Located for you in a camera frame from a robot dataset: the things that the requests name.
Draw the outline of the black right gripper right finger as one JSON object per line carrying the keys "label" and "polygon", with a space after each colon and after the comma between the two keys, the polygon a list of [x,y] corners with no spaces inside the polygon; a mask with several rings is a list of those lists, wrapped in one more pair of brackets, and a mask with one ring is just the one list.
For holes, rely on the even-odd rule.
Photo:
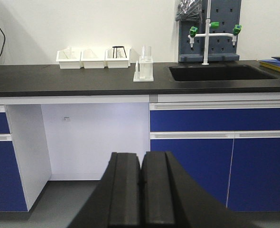
{"label": "black right gripper right finger", "polygon": [[147,152],[142,163],[146,228],[255,228],[204,190],[171,152]]}

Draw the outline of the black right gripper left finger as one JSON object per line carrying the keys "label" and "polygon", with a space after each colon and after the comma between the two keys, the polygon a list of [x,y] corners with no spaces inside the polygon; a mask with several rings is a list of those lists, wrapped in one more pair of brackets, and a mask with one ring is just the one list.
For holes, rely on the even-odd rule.
{"label": "black right gripper left finger", "polygon": [[108,166],[69,228],[139,228],[140,164],[134,153],[111,154]]}

